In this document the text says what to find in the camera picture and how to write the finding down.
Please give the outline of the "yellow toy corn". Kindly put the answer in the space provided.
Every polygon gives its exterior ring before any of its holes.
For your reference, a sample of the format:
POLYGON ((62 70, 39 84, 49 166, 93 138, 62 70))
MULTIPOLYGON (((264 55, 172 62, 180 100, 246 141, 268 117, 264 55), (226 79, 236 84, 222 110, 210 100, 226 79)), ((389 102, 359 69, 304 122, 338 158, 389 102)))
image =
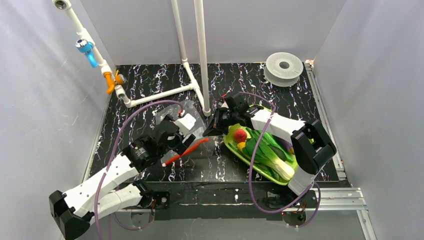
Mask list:
POLYGON ((246 142, 239 142, 238 144, 237 144, 237 149, 240 151, 240 152, 243 152, 243 150, 244 150, 244 148, 246 147, 246 142))

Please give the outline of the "red toy strawberry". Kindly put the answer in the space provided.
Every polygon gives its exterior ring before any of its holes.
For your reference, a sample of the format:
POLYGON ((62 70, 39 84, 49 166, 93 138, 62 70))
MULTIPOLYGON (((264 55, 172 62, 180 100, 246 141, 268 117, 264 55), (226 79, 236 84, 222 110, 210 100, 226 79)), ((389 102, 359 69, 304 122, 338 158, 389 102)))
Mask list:
POLYGON ((242 142, 245 142, 247 140, 248 134, 242 128, 237 128, 233 132, 232 138, 236 143, 242 143, 242 142))

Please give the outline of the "clear zip bag orange zipper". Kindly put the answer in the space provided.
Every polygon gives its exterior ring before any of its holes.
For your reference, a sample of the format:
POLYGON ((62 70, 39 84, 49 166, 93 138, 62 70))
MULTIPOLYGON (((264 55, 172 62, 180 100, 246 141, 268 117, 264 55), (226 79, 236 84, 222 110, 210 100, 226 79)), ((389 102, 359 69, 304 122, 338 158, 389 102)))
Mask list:
POLYGON ((159 124, 162 120, 164 120, 166 115, 171 115, 172 118, 177 121, 176 125, 182 128, 182 134, 184 136, 183 141, 186 141, 190 135, 193 135, 195 139, 182 154, 178 154, 173 150, 167 152, 160 160, 163 167, 170 165, 181 157, 186 157, 202 143, 208 140, 206 137, 203 137, 206 126, 200 113, 195 107, 195 102, 186 99, 180 103, 184 107, 183 117, 179 117, 180 106, 178 104, 172 104, 154 115, 155 123, 159 124))

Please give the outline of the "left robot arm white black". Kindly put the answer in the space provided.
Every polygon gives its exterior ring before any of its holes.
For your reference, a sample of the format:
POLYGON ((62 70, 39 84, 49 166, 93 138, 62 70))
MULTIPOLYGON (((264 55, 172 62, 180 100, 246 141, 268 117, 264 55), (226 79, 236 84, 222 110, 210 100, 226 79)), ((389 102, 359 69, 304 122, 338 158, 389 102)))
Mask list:
POLYGON ((196 139, 195 123, 189 113, 177 119, 168 114, 150 133, 113 154, 110 167, 72 189, 51 193, 50 213, 63 237, 75 240, 96 220, 127 207, 149 207, 154 203, 154 192, 143 181, 134 181, 124 188, 120 184, 156 164, 170 151, 182 155, 196 139))

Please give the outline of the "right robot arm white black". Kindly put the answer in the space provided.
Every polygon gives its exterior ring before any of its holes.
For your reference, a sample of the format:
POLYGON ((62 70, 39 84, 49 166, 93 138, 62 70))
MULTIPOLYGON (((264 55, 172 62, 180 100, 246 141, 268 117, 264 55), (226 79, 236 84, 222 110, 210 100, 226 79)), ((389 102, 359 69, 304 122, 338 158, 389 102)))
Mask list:
POLYGON ((227 95, 203 136, 230 136, 232 126, 241 126, 247 139, 239 152, 252 164, 267 166, 301 196, 337 149, 319 120, 294 120, 276 110, 247 103, 242 92, 227 95))

